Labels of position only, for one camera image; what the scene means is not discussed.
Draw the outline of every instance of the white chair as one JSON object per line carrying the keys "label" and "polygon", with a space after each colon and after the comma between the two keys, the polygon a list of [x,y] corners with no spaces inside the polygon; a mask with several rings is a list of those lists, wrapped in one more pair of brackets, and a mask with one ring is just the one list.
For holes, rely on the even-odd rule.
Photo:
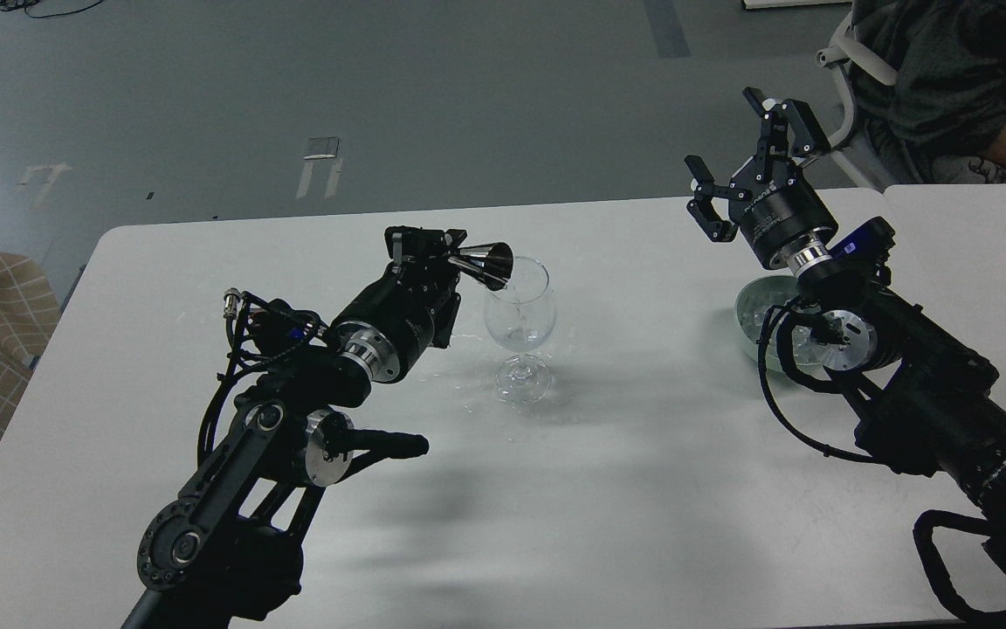
{"label": "white chair", "polygon": [[863,120],[858,115],[856,97],[849,83],[849,63],[887,87],[895,84],[898,72],[879,58],[877,53],[856,40],[851,12],[833,32],[828,47],[817,52],[817,63],[830,71],[844,108],[841,128],[828,136],[830,157],[859,187],[882,192],[883,188],[891,184],[906,183],[892,175],[883,165],[864,135]]}

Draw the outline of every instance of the metal disc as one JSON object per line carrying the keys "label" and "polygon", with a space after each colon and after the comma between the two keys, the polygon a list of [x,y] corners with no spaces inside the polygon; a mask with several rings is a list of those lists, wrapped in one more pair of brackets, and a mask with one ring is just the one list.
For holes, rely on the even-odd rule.
{"label": "metal disc", "polygon": [[865,367],[875,353],[875,328],[859,315],[847,310],[831,310],[827,317],[836,319],[847,342],[845,345],[830,346],[833,349],[823,358],[822,363],[834,371],[847,371]]}
{"label": "metal disc", "polygon": [[[347,466],[351,465],[352,454],[341,454],[339,457],[328,457],[328,451],[324,449],[324,435],[321,434],[321,420],[331,415],[333,411],[321,409],[308,416],[308,443],[305,445],[305,473],[308,480],[318,487],[328,487],[335,485],[336,481],[344,477],[347,473]],[[344,415],[347,420],[347,427],[351,429],[352,420]]]}

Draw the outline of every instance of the person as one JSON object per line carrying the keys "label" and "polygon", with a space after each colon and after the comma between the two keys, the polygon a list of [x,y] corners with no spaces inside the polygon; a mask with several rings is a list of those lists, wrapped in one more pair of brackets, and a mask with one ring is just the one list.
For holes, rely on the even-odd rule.
{"label": "person", "polygon": [[898,76],[851,71],[865,133],[903,182],[1006,182],[1006,0],[854,0],[856,39]]}

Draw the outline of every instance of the wine glass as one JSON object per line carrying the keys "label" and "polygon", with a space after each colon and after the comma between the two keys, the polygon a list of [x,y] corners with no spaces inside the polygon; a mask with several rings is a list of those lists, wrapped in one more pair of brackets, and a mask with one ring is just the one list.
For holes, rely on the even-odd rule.
{"label": "wine glass", "polygon": [[515,258],[505,288],[488,292],[484,303],[487,332],[506,349],[518,351],[495,373],[495,390],[513,403],[536,402],[550,388],[546,362],[528,351],[546,342],[558,318],[550,274],[541,262]]}

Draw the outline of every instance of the dark sweater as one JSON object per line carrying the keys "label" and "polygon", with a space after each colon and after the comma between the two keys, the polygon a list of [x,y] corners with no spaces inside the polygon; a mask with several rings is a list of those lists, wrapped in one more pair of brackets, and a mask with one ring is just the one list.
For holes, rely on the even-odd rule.
{"label": "dark sweater", "polygon": [[898,78],[853,68],[881,156],[889,138],[927,178],[935,156],[981,154],[1006,123],[1006,0],[854,0],[857,40]]}

